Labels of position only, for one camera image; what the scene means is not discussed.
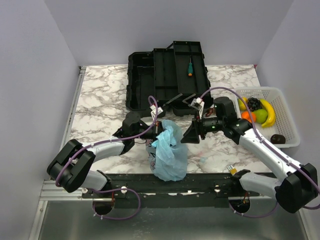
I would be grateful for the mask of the light blue printed plastic bag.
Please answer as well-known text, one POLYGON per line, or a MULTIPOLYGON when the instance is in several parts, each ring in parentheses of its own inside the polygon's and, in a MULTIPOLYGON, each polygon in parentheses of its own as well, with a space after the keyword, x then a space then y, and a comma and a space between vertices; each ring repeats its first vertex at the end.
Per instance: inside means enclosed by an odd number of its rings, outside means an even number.
POLYGON ((150 170, 162 181, 181 181, 187 174, 188 146, 181 143, 181 127, 167 119, 161 123, 164 131, 145 147, 150 170))

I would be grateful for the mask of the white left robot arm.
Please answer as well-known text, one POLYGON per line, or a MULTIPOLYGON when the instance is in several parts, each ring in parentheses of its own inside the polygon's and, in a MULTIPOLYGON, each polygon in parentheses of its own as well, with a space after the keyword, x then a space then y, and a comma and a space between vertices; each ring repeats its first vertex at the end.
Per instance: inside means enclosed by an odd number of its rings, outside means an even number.
POLYGON ((68 193, 79 188, 92 189, 99 197, 110 194, 110 178, 100 170, 90 170, 94 162, 127 153, 135 145, 135 139, 154 141, 164 131, 161 121, 149 126, 136 112, 129 112, 122 126, 102 143, 83 146, 76 139, 69 140, 47 167, 48 175, 68 193))

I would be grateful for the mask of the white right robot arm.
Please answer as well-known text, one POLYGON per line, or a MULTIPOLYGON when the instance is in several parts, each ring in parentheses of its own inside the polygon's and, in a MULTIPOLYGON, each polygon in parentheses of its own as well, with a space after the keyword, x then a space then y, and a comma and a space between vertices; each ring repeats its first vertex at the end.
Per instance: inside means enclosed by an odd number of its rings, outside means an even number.
POLYGON ((275 199, 289 213, 306 207, 319 195, 317 170, 312 164, 299 163, 263 138, 248 120, 237 117, 234 104, 228 97, 216 98, 214 108, 215 117, 204 118, 200 113, 195 114, 181 142, 198 144, 207 133, 221 131, 225 137, 253 153, 275 176, 241 170, 231 178, 230 191, 234 195, 256 192, 275 199))

